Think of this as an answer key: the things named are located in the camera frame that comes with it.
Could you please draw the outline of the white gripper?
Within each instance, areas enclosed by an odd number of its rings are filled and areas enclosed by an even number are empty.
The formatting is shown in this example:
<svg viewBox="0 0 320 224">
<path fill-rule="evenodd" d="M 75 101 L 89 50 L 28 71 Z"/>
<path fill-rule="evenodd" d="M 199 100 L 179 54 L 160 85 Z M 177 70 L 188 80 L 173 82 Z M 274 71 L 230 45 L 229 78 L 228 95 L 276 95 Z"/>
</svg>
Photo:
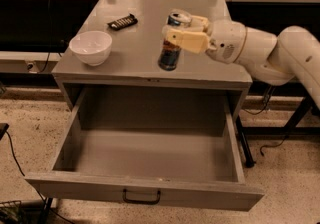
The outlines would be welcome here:
<svg viewBox="0 0 320 224">
<path fill-rule="evenodd" d="M 206 17 L 192 16 L 190 28 L 186 31 L 165 25 L 162 29 L 164 39 L 183 50 L 206 54 L 213 60 L 230 64 L 233 63 L 243 48 L 246 38 L 246 28 L 242 23 L 230 20 L 213 22 L 210 38 L 206 32 L 210 21 Z"/>
</svg>

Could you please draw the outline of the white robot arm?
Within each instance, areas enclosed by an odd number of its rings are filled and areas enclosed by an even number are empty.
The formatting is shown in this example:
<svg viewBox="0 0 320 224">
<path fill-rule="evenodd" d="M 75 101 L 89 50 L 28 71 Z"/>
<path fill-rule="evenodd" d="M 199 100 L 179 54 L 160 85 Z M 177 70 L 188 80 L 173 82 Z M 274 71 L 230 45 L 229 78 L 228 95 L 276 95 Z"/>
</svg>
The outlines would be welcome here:
<svg viewBox="0 0 320 224">
<path fill-rule="evenodd" d="M 193 16 L 163 27 L 164 39 L 189 52 L 238 64 L 251 77 L 280 86 L 296 78 L 320 108 L 320 42 L 308 30 L 290 26 L 274 35 L 231 20 Z"/>
</svg>

